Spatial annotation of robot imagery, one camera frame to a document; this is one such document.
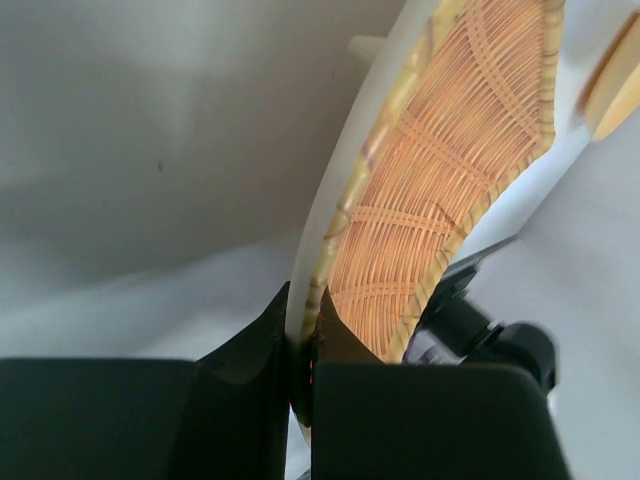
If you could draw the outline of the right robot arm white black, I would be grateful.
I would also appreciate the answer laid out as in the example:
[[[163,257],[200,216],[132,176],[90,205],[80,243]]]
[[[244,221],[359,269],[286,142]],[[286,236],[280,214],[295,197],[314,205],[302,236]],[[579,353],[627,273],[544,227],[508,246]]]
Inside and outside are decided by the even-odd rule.
[[[557,385],[556,347],[540,326],[493,322],[467,299],[479,262],[447,269],[423,310],[402,361],[406,364],[499,363],[528,372],[545,393]]]

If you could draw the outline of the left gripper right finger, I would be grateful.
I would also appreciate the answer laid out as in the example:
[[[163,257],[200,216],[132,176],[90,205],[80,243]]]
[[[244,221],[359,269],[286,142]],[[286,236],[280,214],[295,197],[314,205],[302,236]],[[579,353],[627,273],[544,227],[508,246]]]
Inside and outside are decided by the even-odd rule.
[[[315,479],[567,479],[548,397],[515,365],[386,364],[322,301]]]

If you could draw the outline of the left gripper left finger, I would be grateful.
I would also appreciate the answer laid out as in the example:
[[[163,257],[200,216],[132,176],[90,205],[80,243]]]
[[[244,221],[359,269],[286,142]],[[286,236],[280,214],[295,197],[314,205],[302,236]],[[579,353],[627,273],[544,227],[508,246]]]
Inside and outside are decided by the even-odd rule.
[[[2,477],[283,478],[287,296],[195,361],[3,360]]]

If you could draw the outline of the triangular woven bamboo tray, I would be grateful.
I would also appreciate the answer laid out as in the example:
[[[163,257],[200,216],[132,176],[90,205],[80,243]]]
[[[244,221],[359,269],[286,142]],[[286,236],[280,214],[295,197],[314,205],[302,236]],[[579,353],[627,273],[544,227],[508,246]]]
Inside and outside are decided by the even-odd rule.
[[[410,1],[353,104],[309,212],[287,334],[329,295],[379,359],[404,354],[465,238],[555,139],[561,1]]]

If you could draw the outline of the beige bear plate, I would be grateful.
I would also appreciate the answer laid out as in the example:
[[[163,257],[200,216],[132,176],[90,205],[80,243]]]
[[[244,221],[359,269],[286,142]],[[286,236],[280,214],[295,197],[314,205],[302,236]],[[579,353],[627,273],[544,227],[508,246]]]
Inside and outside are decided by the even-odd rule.
[[[617,129],[639,106],[639,8],[605,50],[578,101],[593,141]]]

